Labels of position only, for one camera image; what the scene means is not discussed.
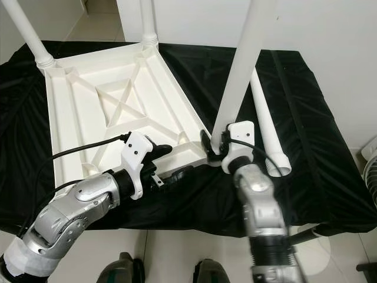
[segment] black cloth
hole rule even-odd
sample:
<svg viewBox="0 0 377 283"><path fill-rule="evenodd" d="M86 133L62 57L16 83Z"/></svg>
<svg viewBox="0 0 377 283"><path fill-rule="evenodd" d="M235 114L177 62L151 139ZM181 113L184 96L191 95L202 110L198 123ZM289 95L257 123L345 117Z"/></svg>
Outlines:
<svg viewBox="0 0 377 283"><path fill-rule="evenodd" d="M120 42L44 42L55 57L103 50ZM160 53L209 131L232 64L234 48L160 44ZM286 220L325 223L347 232L377 226L377 210L326 105L313 73L296 51L265 51L256 66L292 172L273 178ZM0 66L0 229L16 232L29 214L35 168L51 155L44 77L27 46ZM250 88L238 120L255 123ZM264 158L255 161L265 170ZM53 190L53 168L41 175L38 197ZM200 166L176 174L163 190L145 190L91 229L197 229L244 236L242 207L232 179L221 168Z"/></svg>

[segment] black fabric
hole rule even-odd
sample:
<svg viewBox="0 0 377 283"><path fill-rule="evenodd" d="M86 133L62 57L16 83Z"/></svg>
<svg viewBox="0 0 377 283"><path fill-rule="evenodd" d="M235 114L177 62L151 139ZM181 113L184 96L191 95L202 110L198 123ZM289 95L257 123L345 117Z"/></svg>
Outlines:
<svg viewBox="0 0 377 283"><path fill-rule="evenodd" d="M121 42L44 42L55 57L124 45ZM234 56L234 48L160 44L160 53L206 127L211 131ZM313 73L296 51L262 51L257 70L290 175L273 178L288 222L325 223L332 229L366 232L377 211L336 127ZM29 213L35 168L51 155L44 77L26 46L0 66L0 229L16 232ZM255 123L250 88L238 120ZM264 158L254 159L264 168ZM229 175L200 166L166 180L161 190L125 201L91 229L197 229L245 236L242 207ZM38 198L53 190L53 169L41 176ZM285 190L288 190L289 201Z"/></svg>

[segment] gray floor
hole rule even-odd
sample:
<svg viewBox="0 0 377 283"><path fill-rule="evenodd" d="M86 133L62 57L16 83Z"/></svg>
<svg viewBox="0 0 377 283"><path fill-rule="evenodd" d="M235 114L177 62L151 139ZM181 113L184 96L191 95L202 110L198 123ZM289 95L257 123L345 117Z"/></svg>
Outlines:
<svg viewBox="0 0 377 283"><path fill-rule="evenodd" d="M124 41L115 0L89 0L88 14L72 30L70 41ZM12 235L0 232L0 254ZM344 233L297 246L310 283L366 283L356 265L377 262L377 229ZM147 282L192 282L194 266L204 258L221 262L231 282L251 282L247 239L198 231L85 231L61 261L50 283L93 283L122 251L144 260Z"/></svg>

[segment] fan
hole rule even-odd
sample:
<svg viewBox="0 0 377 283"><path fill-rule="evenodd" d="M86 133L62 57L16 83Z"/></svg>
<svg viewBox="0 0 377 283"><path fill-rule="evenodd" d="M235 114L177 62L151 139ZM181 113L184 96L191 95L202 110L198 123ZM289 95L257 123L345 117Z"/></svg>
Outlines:
<svg viewBox="0 0 377 283"><path fill-rule="evenodd" d="M363 178L377 206L377 136L361 150L361 154L367 160Z"/></svg>

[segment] white pipe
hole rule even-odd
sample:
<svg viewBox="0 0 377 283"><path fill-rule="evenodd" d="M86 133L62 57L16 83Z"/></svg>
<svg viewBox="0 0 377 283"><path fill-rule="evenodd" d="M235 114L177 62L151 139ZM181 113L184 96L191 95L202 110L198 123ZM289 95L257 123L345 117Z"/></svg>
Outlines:
<svg viewBox="0 0 377 283"><path fill-rule="evenodd" d="M255 67L262 39L273 21L277 0L251 0L243 25L241 39L233 58L223 98L212 131L211 145L220 153L221 133L226 126L236 121L250 76Z"/></svg>
<svg viewBox="0 0 377 283"><path fill-rule="evenodd" d="M266 98L260 85L257 70L253 70L250 80L252 87L255 109L257 110L260 132L262 134L264 149L267 155L276 163L283 176L288 175L292 170L288 157L283 153L279 138L271 118ZM279 171L272 162L266 159L266 167L270 176L280 177Z"/></svg>
<svg viewBox="0 0 377 283"><path fill-rule="evenodd" d="M39 69L52 67L55 59L47 52L17 0L1 0L26 44L34 54Z"/></svg>
<svg viewBox="0 0 377 283"><path fill-rule="evenodd" d="M141 20L143 21L143 44L146 47L158 44L154 28L154 15L152 0L140 0Z"/></svg>

